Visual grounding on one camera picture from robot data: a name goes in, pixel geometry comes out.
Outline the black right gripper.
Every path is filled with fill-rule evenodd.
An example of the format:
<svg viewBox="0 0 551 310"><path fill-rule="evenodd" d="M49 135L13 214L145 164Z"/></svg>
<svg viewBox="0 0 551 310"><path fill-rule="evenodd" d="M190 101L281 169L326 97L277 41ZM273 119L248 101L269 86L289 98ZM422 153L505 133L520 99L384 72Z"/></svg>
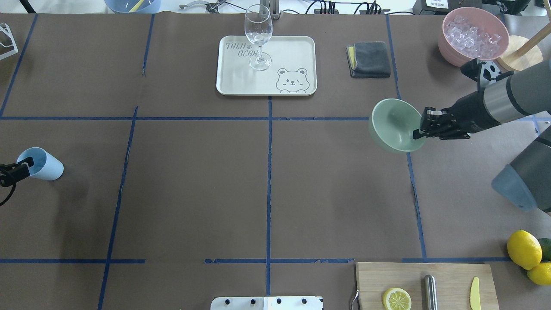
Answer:
<svg viewBox="0 0 551 310"><path fill-rule="evenodd" d="M421 129L414 130L412 138L469 139L471 133L488 128L489 112L484 104L483 94L471 93L443 110L425 107L421 114Z"/></svg>

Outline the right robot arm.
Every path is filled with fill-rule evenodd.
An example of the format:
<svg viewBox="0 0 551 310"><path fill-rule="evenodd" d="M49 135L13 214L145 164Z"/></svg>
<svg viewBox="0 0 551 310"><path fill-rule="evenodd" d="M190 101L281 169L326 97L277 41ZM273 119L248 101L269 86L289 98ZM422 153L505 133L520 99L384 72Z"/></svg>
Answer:
<svg viewBox="0 0 551 310"><path fill-rule="evenodd" d="M524 212L550 214L550 127L538 129L535 120L550 113L550 61L516 72L472 59L460 70L476 90L448 108L427 106L409 137L461 140L481 133L494 139L496 151L516 147L496 170L492 189Z"/></svg>

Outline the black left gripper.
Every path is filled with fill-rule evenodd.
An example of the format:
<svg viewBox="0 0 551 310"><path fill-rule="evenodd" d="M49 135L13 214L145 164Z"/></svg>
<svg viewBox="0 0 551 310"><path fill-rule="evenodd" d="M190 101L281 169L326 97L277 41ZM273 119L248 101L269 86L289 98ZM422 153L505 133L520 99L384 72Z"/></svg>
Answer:
<svg viewBox="0 0 551 310"><path fill-rule="evenodd" d="M26 157L16 164L0 165L0 186L8 188L17 183L16 179L25 179L30 176L30 168L34 166L33 157Z"/></svg>

